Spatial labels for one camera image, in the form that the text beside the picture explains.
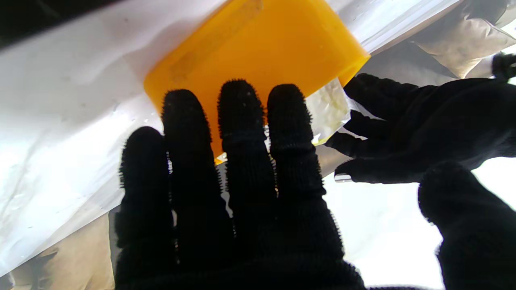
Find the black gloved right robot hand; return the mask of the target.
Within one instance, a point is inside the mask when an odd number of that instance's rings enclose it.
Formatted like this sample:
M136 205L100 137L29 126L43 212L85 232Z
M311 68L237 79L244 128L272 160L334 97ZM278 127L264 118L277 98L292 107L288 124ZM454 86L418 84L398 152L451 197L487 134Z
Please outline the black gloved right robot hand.
M222 86L228 204L208 122L190 90L166 93L163 134L145 126L129 136L115 222L117 290L367 289L343 258L323 198L304 96L278 85L267 110L269 150L254 88L243 79ZM443 238L444 288L514 290L515 211L457 162L434 165L418 183L420 211Z

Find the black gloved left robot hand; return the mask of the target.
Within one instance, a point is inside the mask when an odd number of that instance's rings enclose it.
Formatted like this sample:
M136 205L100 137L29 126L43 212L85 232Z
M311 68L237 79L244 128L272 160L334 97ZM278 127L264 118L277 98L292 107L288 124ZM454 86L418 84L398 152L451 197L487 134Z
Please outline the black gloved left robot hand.
M350 157L334 170L336 180L416 183L442 162L478 168L498 157L515 157L515 55L496 54L492 78L468 78L417 86L361 73L344 87L374 117L352 111L344 128L326 143Z

